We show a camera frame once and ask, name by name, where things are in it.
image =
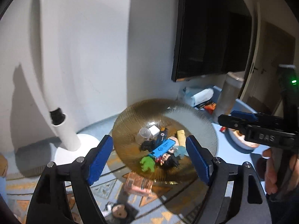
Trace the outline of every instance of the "blue rectangular package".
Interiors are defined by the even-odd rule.
[[[156,160],[161,157],[164,153],[167,153],[170,148],[175,145],[175,141],[172,139],[167,139],[164,143],[158,146],[155,150],[153,150],[150,154],[148,154],[151,158]]]

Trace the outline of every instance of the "white pipe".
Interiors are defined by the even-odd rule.
[[[47,16],[48,0],[40,2],[40,40],[41,40],[41,64],[42,64],[42,92],[48,111],[54,111],[61,107],[61,100],[65,97],[61,70],[58,56],[58,37],[55,36],[58,25],[58,18]],[[81,142],[74,130],[72,122],[65,120],[59,125],[53,125],[57,135],[65,148],[69,151],[76,151],[80,148]]]

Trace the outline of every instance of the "logo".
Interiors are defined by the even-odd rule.
[[[269,135],[260,134],[259,135],[259,139],[260,140],[264,140],[264,141],[274,141],[275,140],[275,136],[269,136]]]

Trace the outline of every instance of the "human hand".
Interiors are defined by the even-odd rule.
[[[276,185],[277,173],[274,169],[271,148],[265,150],[262,155],[264,157],[269,157],[265,172],[265,189],[267,194],[275,194],[278,190]],[[295,189],[299,183],[299,160],[296,155],[291,157],[289,167],[290,169],[293,169],[293,174],[288,186],[288,191],[291,191]]]

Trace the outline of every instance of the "doll face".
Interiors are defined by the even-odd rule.
[[[162,155],[161,160],[166,161],[169,157],[170,157],[170,154],[165,153],[165,154]]]
[[[112,215],[116,218],[125,219],[127,217],[127,211],[124,205],[117,205],[112,208]]]

